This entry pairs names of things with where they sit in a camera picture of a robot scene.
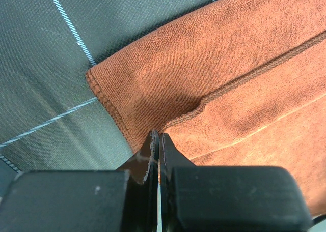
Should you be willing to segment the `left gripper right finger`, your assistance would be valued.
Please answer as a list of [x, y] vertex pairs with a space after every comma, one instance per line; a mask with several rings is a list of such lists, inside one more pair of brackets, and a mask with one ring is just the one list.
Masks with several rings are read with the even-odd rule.
[[308, 231], [293, 176], [277, 166], [196, 166], [159, 140], [163, 231]]

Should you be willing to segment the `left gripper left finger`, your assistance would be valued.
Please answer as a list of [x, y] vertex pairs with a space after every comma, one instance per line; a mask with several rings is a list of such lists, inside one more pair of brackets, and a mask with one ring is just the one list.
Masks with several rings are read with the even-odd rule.
[[156, 231], [159, 137], [116, 170], [29, 171], [1, 201], [1, 231]]

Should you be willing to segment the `brown towel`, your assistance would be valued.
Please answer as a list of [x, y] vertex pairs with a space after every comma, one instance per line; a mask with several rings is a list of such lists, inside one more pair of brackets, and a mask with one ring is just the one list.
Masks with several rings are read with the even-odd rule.
[[275, 165], [325, 213], [325, 0], [219, 0], [86, 81], [133, 151], [150, 130], [197, 165]]

